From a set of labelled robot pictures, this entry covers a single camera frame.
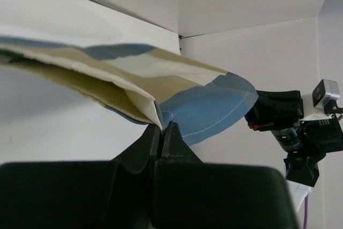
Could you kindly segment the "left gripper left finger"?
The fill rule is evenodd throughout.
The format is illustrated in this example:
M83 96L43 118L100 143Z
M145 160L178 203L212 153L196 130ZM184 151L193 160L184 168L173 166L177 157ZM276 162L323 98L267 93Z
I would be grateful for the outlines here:
M107 161L1 166L1 228L151 228L148 163L160 129L149 125Z

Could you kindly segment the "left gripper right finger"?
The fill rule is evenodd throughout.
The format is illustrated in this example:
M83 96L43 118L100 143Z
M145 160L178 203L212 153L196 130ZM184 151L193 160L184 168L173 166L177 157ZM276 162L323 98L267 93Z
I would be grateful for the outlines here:
M152 186L155 228L298 228L287 183L270 167L208 164L165 132Z

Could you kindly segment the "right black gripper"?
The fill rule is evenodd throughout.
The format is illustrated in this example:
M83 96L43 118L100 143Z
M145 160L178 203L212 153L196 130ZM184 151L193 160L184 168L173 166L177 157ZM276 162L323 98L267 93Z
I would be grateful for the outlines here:
M287 153L286 179L313 187L319 178L318 162L327 153L342 151L342 128L337 99L300 91L258 91L245 115L250 129L269 131Z

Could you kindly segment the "blue beige checked placemat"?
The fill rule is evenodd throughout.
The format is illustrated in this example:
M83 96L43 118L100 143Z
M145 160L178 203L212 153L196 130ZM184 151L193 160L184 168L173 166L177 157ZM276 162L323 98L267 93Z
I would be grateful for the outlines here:
M1 64L75 90L133 123L178 124L188 145L239 121L258 94L226 70L145 44L79 47L1 37Z

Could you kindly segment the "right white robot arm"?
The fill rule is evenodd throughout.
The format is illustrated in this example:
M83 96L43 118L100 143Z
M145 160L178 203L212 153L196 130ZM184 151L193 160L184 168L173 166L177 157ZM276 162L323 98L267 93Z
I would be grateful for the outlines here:
M287 153L285 179L296 209L319 178L318 163L327 153L342 151L342 108L336 100L314 106L311 94L300 91L258 91L245 119L254 131L269 131Z

